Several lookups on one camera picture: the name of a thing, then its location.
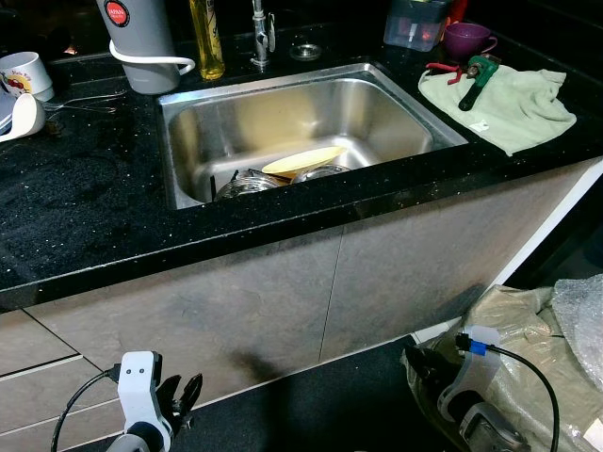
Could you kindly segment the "beige woven sack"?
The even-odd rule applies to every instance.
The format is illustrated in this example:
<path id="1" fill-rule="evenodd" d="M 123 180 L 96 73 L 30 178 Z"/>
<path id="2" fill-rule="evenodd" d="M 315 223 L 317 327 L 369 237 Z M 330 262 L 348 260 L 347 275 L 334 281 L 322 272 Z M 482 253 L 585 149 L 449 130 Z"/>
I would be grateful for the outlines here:
<path id="1" fill-rule="evenodd" d="M 550 379 L 560 404 L 560 442 L 557 452 L 602 452 L 603 383 L 602 367 L 585 367 L 562 335 L 552 309 L 554 285 L 521 290 L 495 285 L 487 289 L 460 318 L 426 340 L 405 336 L 408 344 L 431 347 L 450 361 L 459 363 L 461 354 L 452 339 L 466 326 L 484 326 L 499 331 L 498 345 L 512 350 L 537 365 Z M 400 358 L 411 395 L 415 397 L 415 374 Z M 513 359 L 501 358 L 501 369 L 485 392 L 504 416 L 530 441 L 530 452 L 548 452 L 551 443 L 551 405 L 537 378 Z M 468 452 L 455 438 L 451 425 L 435 416 L 433 404 L 418 403 L 425 418 L 449 439 L 452 452 Z"/>

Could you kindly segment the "grey wood cabinet front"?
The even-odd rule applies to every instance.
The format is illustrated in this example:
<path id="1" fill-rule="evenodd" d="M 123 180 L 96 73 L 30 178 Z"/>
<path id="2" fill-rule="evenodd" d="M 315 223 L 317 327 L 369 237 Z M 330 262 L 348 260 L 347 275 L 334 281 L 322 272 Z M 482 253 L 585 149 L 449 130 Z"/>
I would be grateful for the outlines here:
<path id="1" fill-rule="evenodd" d="M 0 379 L 0 452 L 47 452 L 73 393 L 128 350 L 156 350 L 167 375 L 202 375 L 206 406 L 456 318 L 599 169 L 549 169 L 30 307 L 76 353 Z"/>

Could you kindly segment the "clear bubble wrap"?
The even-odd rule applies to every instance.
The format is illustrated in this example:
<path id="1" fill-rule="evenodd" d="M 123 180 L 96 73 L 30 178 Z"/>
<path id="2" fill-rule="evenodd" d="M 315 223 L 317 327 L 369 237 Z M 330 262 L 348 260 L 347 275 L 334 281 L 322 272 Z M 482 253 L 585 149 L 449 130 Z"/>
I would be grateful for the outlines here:
<path id="1" fill-rule="evenodd" d="M 579 362 L 585 367 L 602 367 L 603 275 L 556 281 L 552 309 Z"/>

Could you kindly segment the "steel bowl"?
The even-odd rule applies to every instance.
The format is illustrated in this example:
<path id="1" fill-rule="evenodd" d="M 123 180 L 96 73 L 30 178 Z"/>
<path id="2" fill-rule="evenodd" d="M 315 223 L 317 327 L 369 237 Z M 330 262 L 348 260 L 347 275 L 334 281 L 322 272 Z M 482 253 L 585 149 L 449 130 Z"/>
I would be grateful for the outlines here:
<path id="1" fill-rule="evenodd" d="M 290 184 L 301 184 L 302 182 L 315 180 L 315 178 L 340 175 L 340 173 L 348 171 L 350 171 L 350 168 L 344 167 L 344 165 L 336 165 L 335 163 L 318 165 L 312 169 L 306 169 L 305 171 L 299 172 L 296 177 L 293 177 L 292 180 L 290 180 Z"/>
<path id="2" fill-rule="evenodd" d="M 215 200 L 224 200 L 254 192 L 273 189 L 276 186 L 287 186 L 288 178 L 269 175 L 260 169 L 237 169 L 230 181 L 220 187 Z"/>

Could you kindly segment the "yellow plate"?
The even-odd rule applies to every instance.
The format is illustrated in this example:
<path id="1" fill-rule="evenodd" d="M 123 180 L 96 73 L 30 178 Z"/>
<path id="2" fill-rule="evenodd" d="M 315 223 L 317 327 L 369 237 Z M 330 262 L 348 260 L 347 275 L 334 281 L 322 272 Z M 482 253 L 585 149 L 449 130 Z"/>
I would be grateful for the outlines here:
<path id="1" fill-rule="evenodd" d="M 285 158 L 277 159 L 276 162 L 264 165 L 262 171 L 268 175 L 296 178 L 314 168 L 320 167 L 327 163 L 331 163 L 338 156 L 345 153 L 346 148 L 343 146 L 328 146 L 323 148 L 315 148 L 315 150 L 305 151 Z"/>

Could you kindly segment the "light green towel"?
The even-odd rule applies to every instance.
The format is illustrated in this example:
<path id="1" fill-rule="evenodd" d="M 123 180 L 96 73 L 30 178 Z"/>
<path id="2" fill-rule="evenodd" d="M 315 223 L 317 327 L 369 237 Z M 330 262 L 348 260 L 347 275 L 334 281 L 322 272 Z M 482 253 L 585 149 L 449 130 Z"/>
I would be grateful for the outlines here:
<path id="1" fill-rule="evenodd" d="M 428 102 L 508 155 L 543 145 L 576 124 L 577 117 L 559 100 L 567 73 L 518 72 L 500 65 L 469 111 L 458 104 L 474 82 L 461 79 L 450 85 L 453 77 L 425 72 L 417 87 Z"/>

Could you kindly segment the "green black wrench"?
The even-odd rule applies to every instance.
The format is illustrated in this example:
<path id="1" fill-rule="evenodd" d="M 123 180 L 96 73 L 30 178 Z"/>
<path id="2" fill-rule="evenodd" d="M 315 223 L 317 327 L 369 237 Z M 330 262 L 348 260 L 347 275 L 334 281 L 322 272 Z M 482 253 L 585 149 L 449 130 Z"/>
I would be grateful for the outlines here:
<path id="1" fill-rule="evenodd" d="M 473 79 L 473 85 L 471 85 L 464 98 L 458 104 L 458 108 L 461 111 L 470 111 L 474 107 L 479 95 L 485 90 L 487 83 L 498 72 L 499 66 L 500 59 L 496 56 L 477 55 L 469 58 L 465 74 L 469 79 Z"/>

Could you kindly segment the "stainless steel sink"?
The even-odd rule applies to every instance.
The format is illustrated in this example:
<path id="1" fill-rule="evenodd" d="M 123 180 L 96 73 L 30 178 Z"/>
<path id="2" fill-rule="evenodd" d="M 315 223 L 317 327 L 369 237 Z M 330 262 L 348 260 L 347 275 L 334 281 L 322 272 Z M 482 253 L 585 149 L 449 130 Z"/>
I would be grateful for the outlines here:
<path id="1" fill-rule="evenodd" d="M 350 170 L 466 143 L 381 66 L 356 63 L 156 99 L 171 208 L 213 202 L 237 170 L 341 147 Z"/>

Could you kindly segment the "thin metal utensil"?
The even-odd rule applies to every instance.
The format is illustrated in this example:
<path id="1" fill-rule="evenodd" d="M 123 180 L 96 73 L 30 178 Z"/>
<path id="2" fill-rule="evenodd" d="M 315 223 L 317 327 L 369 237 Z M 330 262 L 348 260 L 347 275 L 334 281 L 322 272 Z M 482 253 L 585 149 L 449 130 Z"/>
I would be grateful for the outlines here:
<path id="1" fill-rule="evenodd" d="M 107 113 L 107 115 L 112 115 L 112 113 L 117 112 L 116 107 L 85 105 L 85 103 L 86 102 L 108 102 L 108 100 L 121 98 L 121 96 L 124 96 L 125 94 L 126 94 L 126 90 L 118 90 L 118 91 L 116 91 L 116 93 L 95 95 L 95 96 L 82 96 L 82 98 L 65 100 L 65 102 L 61 102 L 61 103 L 43 102 L 43 103 L 41 103 L 41 106 L 43 108 L 43 111 L 47 111 L 47 112 L 57 112 L 60 109 L 70 108 L 70 109 L 85 109 L 85 111 Z"/>

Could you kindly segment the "white rice spoon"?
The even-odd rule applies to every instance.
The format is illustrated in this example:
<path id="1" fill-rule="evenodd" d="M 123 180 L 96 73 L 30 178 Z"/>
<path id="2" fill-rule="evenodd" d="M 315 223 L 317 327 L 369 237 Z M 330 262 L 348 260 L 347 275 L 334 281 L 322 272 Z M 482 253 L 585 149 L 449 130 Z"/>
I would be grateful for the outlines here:
<path id="1" fill-rule="evenodd" d="M 46 123 L 46 111 L 40 100 L 33 94 L 25 93 L 14 102 L 11 129 L 0 135 L 0 143 L 22 137 L 30 137 L 39 132 Z"/>

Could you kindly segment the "purple cup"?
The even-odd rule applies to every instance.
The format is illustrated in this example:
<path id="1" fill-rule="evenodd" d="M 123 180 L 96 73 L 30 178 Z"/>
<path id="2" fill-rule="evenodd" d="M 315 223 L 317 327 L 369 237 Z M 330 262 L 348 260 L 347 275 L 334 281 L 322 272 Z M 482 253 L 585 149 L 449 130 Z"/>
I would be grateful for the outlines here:
<path id="1" fill-rule="evenodd" d="M 474 55 L 490 52 L 498 39 L 486 26 L 459 22 L 445 27 L 443 44 L 448 59 L 465 63 Z"/>

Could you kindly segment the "yellow oil bottle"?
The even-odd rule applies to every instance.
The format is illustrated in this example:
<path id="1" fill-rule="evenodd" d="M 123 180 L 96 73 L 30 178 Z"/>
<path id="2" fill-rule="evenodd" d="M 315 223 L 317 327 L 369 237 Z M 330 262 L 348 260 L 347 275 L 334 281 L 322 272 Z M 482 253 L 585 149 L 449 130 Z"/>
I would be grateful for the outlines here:
<path id="1" fill-rule="evenodd" d="M 205 81 L 215 81 L 223 77 L 225 64 L 214 0 L 188 0 L 188 3 L 199 49 L 198 72 Z"/>

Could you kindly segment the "white cartoon print cup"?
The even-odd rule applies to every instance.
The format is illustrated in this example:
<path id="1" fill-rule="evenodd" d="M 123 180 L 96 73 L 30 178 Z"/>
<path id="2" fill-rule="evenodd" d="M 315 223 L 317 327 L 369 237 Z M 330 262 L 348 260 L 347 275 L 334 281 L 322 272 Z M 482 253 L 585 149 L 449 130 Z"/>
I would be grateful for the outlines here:
<path id="1" fill-rule="evenodd" d="M 40 102 L 55 96 L 52 78 L 38 52 L 18 52 L 0 57 L 0 81 L 13 96 L 33 94 Z"/>

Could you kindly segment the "clear plastic container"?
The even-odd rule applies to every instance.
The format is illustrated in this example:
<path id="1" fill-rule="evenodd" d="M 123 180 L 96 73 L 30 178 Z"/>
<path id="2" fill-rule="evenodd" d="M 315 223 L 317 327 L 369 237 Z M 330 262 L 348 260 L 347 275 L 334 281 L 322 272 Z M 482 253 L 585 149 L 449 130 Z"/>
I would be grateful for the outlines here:
<path id="1" fill-rule="evenodd" d="M 389 0 L 383 42 L 430 52 L 439 42 L 452 0 Z"/>

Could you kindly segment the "chrome faucet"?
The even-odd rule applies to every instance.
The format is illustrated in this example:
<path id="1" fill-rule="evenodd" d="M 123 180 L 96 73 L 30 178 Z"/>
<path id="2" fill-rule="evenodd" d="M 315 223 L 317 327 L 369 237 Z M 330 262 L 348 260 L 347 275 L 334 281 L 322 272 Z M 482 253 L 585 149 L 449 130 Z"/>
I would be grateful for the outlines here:
<path id="1" fill-rule="evenodd" d="M 275 49 L 274 13 L 266 13 L 262 0 L 253 0 L 253 42 L 255 56 L 251 63 L 263 72 L 269 65 L 269 56 Z"/>

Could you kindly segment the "red handled pliers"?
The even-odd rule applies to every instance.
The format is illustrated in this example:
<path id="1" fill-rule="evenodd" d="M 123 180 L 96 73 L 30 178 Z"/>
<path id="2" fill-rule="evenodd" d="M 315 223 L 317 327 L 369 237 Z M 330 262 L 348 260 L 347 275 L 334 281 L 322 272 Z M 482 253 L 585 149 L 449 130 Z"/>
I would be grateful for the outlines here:
<path id="1" fill-rule="evenodd" d="M 447 81 L 448 85 L 456 85 L 457 82 L 460 82 L 465 75 L 464 66 L 457 64 L 445 64 L 445 63 L 427 63 L 425 65 L 426 70 L 435 70 L 436 72 L 443 73 L 455 73 L 451 79 Z"/>

